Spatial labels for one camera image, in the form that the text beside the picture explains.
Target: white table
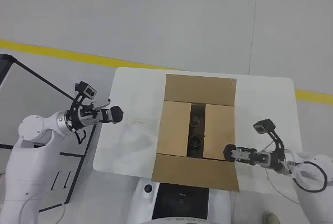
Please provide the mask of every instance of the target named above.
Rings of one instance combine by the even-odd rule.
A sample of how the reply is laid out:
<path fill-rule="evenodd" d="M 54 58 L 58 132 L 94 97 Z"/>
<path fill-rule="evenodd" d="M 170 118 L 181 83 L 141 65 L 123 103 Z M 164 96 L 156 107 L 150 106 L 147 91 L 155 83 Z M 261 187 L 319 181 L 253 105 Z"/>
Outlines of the white table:
<path fill-rule="evenodd" d="M 111 106 L 119 105 L 124 119 L 103 125 L 93 168 L 97 171 L 151 178 L 156 156 L 166 74 L 183 74 L 237 79 L 235 99 L 236 145 L 263 149 L 271 142 L 267 134 L 257 134 L 253 124 L 270 118 L 285 148 L 302 151 L 296 96 L 288 78 L 235 74 L 118 68 L 110 93 Z M 278 194 L 260 166 L 236 163 L 240 190 Z M 269 171 L 275 187 L 296 198 L 292 180 Z"/>

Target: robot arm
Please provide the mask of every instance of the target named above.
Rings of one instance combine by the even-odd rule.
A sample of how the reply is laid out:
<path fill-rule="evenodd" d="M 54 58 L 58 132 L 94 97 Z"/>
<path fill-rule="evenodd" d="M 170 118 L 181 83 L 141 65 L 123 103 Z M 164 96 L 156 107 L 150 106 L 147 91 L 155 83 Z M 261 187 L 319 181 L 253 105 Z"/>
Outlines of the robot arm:
<path fill-rule="evenodd" d="M 285 161 L 284 145 L 274 131 L 270 119 L 254 125 L 255 130 L 267 133 L 276 144 L 272 152 L 229 144 L 224 149 L 226 161 L 260 165 L 293 179 L 299 203 L 310 223 L 333 223 L 333 160 L 324 155 L 298 154 L 297 161 Z"/>
<path fill-rule="evenodd" d="M 50 175 L 57 169 L 65 136 L 74 133 L 81 144 L 85 136 L 78 135 L 79 129 L 97 123 L 118 123 L 123 119 L 123 111 L 118 106 L 102 109 L 110 104 L 110 100 L 83 105 L 85 98 L 92 100 L 96 95 L 88 84 L 80 82 L 76 91 L 78 95 L 70 110 L 57 112 L 49 118 L 31 115 L 21 122 L 20 137 L 6 168 L 6 193 L 0 224 L 37 223 L 42 193 Z"/>

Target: concrete floor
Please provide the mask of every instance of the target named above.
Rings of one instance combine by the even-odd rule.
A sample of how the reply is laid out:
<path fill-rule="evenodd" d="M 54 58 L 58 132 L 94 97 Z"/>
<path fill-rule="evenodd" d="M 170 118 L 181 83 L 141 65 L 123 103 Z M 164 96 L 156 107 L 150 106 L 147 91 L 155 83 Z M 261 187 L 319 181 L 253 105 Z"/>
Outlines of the concrete floor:
<path fill-rule="evenodd" d="M 0 0 L 0 39 L 190 71 L 292 78 L 333 94 L 333 0 Z M 109 94 L 115 68 L 0 49 L 74 94 Z M 297 101 L 303 150 L 333 158 L 333 106 Z M 61 223 L 124 223 L 137 178 L 95 172 L 94 141 Z M 233 194 L 233 223 L 308 223 L 282 196 Z M 60 208 L 40 215 L 53 223 Z"/>

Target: black cable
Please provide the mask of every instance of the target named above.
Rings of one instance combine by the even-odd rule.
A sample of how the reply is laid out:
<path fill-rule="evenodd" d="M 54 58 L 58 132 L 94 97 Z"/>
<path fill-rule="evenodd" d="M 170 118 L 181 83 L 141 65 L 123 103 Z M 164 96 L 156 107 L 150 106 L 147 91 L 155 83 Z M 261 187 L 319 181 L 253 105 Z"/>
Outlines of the black cable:
<path fill-rule="evenodd" d="M 78 132 L 74 132 L 74 133 L 77 136 L 78 144 L 82 144 L 83 140 L 87 137 L 87 132 L 85 130 L 83 130 L 84 137 L 82 139 L 80 139 Z"/>
<path fill-rule="evenodd" d="M 321 172 L 321 173 L 323 174 L 323 176 L 324 176 L 324 184 L 323 184 L 323 187 L 322 187 L 321 189 L 319 189 L 319 190 L 308 190 L 308 189 L 304 188 L 303 186 L 301 186 L 301 185 L 297 182 L 297 180 L 296 180 L 295 178 L 293 178 L 293 181 L 295 182 L 295 184 L 296 184 L 299 188 L 301 188 L 302 190 L 304 190 L 305 192 L 309 192 L 309 193 L 319 193 L 319 192 L 324 191 L 324 190 L 327 188 L 327 186 L 328 186 L 328 176 L 327 176 L 327 174 L 324 172 L 324 170 L 323 170 L 320 166 L 318 166 L 317 164 L 315 164 L 314 162 L 305 161 L 305 162 L 302 162 L 302 163 L 303 163 L 303 164 L 311 164 L 311 165 L 315 166 L 316 168 L 318 168 L 318 169 L 320 170 L 320 172 Z"/>

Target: cardboard box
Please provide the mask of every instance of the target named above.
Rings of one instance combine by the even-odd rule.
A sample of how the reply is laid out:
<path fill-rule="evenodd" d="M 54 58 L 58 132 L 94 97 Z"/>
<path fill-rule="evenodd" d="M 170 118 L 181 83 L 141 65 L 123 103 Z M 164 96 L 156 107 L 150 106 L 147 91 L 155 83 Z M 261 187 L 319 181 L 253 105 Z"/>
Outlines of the cardboard box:
<path fill-rule="evenodd" d="M 153 181 L 240 191 L 223 157 L 234 144 L 235 93 L 234 79 L 166 75 Z"/>

